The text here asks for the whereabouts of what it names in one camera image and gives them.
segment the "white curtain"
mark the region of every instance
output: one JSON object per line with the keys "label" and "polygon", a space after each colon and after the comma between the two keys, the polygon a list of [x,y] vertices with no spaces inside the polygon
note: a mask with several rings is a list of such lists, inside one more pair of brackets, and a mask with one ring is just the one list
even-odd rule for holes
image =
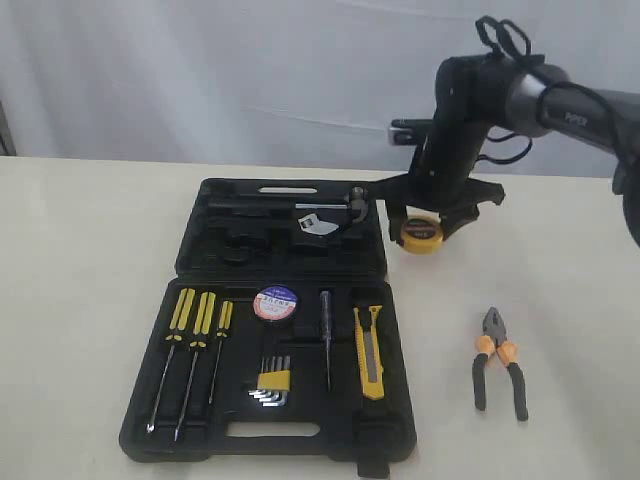
{"label": "white curtain", "polygon": [[[0,98],[22,155],[401,170],[388,121],[431,115],[486,13],[574,81],[640,92],[637,0],[0,0]],[[483,168],[614,165],[554,134]]]}

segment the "black tool case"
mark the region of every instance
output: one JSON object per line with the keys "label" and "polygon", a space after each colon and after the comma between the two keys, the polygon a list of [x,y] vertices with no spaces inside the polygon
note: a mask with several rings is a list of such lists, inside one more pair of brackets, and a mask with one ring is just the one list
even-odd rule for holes
{"label": "black tool case", "polygon": [[[361,476],[384,478],[388,462],[411,453],[416,433],[393,297],[384,280],[375,201],[359,223],[349,223],[345,209],[300,208],[344,203],[353,186],[366,188],[366,183],[202,182],[176,261],[178,277],[165,293],[120,431],[120,445],[129,457],[161,462],[200,461],[216,454],[326,455],[356,462]],[[298,219],[310,213],[340,227],[326,236],[303,232]],[[267,325],[254,314],[254,297],[270,285],[286,286],[298,297],[284,327]],[[208,396],[219,344],[211,340],[199,355],[182,434],[174,441],[193,357],[186,346],[173,356],[152,433],[146,423],[168,355],[165,336],[185,287],[196,295],[216,293],[212,330],[223,301],[232,301],[234,308],[214,402],[209,405]],[[320,326],[322,290],[333,298],[331,391]],[[377,329],[385,396],[375,401],[363,397],[360,383],[356,304],[382,305]],[[267,355],[291,358],[290,392],[282,407],[265,408],[247,393],[256,388]],[[234,437],[227,435],[232,422],[305,422],[316,424],[319,432],[311,437]]]}

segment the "pliers handle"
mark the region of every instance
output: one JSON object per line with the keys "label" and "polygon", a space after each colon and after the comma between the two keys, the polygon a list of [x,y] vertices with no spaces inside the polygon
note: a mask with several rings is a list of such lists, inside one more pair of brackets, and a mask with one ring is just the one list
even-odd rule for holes
{"label": "pliers handle", "polygon": [[473,361],[473,368],[471,370],[476,408],[481,412],[484,412],[487,408],[484,367],[486,366],[489,358],[497,352],[500,361],[506,367],[509,372],[509,376],[511,377],[516,417],[521,422],[527,421],[529,419],[529,412],[527,410],[524,375],[518,365],[518,346],[513,342],[505,340],[496,348],[494,340],[490,336],[482,335],[476,339],[476,349],[479,353]]}

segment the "robotic arm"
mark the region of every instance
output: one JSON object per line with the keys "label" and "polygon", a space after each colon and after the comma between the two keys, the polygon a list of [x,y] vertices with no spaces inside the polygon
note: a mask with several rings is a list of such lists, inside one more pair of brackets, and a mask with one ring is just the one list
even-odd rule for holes
{"label": "robotic arm", "polygon": [[[496,41],[487,27],[495,30]],[[618,166],[613,193],[623,195],[623,211],[631,235],[640,246],[640,95],[590,90],[571,83],[559,67],[531,54],[524,32],[510,20],[482,17],[476,22],[486,55],[452,57],[438,69],[433,120],[394,120],[389,139],[416,147],[409,172],[375,182],[369,192],[383,199],[391,240],[403,245],[406,207],[437,212],[444,240],[479,216],[478,204],[504,199],[500,184],[469,178],[475,163],[513,163],[480,154],[485,140],[502,142],[515,136],[541,137],[551,131],[613,153]],[[520,52],[511,32],[520,36]],[[488,138],[499,126],[513,132]]]}

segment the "toolbox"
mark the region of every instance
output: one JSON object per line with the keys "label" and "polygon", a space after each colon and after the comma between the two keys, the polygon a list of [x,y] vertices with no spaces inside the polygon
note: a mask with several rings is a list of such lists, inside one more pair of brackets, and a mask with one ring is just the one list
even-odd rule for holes
{"label": "toolbox", "polygon": [[[120,431],[130,458],[326,455],[385,478],[409,456],[411,400],[366,192],[366,182],[202,182]],[[319,430],[228,434],[243,422]]]}

